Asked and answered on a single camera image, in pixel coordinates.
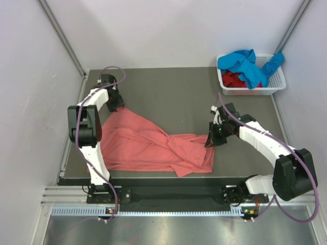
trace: plastic basket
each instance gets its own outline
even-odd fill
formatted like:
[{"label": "plastic basket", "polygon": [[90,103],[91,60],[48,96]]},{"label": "plastic basket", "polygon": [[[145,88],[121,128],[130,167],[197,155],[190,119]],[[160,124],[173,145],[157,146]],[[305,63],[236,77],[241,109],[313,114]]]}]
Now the plastic basket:
[{"label": "plastic basket", "polygon": [[[277,69],[277,71],[269,78],[269,85],[267,88],[228,88],[225,87],[223,84],[223,79],[221,76],[221,70],[218,69],[218,59],[225,55],[218,55],[217,56],[217,73],[218,73],[218,80],[220,86],[223,89],[224,95],[271,95],[278,90],[282,90],[286,88],[286,81],[283,70],[281,67]],[[262,68],[264,64],[266,64],[272,57],[271,54],[256,54],[255,64],[257,67]]]}]

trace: red cloth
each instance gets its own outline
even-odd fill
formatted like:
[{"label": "red cloth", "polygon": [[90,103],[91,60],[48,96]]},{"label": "red cloth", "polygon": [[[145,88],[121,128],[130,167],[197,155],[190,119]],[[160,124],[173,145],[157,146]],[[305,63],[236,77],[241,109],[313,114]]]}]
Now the red cloth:
[{"label": "red cloth", "polygon": [[102,127],[101,152],[107,169],[211,173],[215,148],[205,148],[206,135],[168,135],[154,123],[119,108]]},{"label": "red cloth", "polygon": [[[246,82],[243,82],[239,79],[240,73],[233,73],[231,71],[226,71],[222,75],[223,84],[228,88],[246,88]],[[262,84],[259,83],[257,88],[262,88]]]}]

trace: blue garment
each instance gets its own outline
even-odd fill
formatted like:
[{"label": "blue garment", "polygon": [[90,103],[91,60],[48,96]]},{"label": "blue garment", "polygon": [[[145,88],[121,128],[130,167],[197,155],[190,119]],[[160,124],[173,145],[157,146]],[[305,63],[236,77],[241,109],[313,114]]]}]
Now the blue garment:
[{"label": "blue garment", "polygon": [[281,52],[275,54],[271,60],[262,67],[262,72],[267,78],[270,78],[277,71],[278,67],[282,65],[284,60],[284,55]]},{"label": "blue garment", "polygon": [[241,73],[239,79],[246,82],[248,88],[256,88],[259,83],[268,87],[269,81],[266,75],[255,65],[255,53],[253,50],[238,50],[218,59],[218,68],[224,73],[230,70],[233,73]]}]

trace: folded cloth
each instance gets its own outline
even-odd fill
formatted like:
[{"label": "folded cloth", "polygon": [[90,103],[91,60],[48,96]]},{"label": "folded cloth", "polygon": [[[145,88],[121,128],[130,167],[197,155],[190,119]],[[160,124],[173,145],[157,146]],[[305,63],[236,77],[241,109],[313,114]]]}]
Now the folded cloth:
[{"label": "folded cloth", "polygon": [[239,79],[246,82],[248,88],[256,88],[259,83],[268,87],[269,81],[265,74],[255,65],[253,50],[238,50],[218,59],[218,68],[225,72],[240,73]]},{"label": "folded cloth", "polygon": [[[239,79],[239,75],[239,73],[226,71],[222,75],[224,86],[227,88],[246,88],[246,83]],[[258,84],[257,88],[262,88],[261,83]]]},{"label": "folded cloth", "polygon": [[267,78],[270,78],[277,71],[278,67],[282,65],[284,60],[284,55],[281,52],[275,54],[271,60],[262,67],[262,72]]},{"label": "folded cloth", "polygon": [[211,173],[214,148],[206,135],[168,135],[153,122],[119,108],[102,126],[101,152],[107,169]]}]

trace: white wall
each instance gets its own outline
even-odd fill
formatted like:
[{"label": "white wall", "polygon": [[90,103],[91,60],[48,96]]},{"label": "white wall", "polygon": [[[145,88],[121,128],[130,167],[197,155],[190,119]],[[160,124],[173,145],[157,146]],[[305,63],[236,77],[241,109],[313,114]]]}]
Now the white wall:
[{"label": "white wall", "polygon": [[35,0],[0,3],[0,243],[27,244],[81,77]]},{"label": "white wall", "polygon": [[314,0],[283,51],[287,88],[276,94],[292,143],[313,154],[327,215],[327,1]]},{"label": "white wall", "polygon": [[215,66],[272,53],[302,0],[47,0],[86,69]]}]

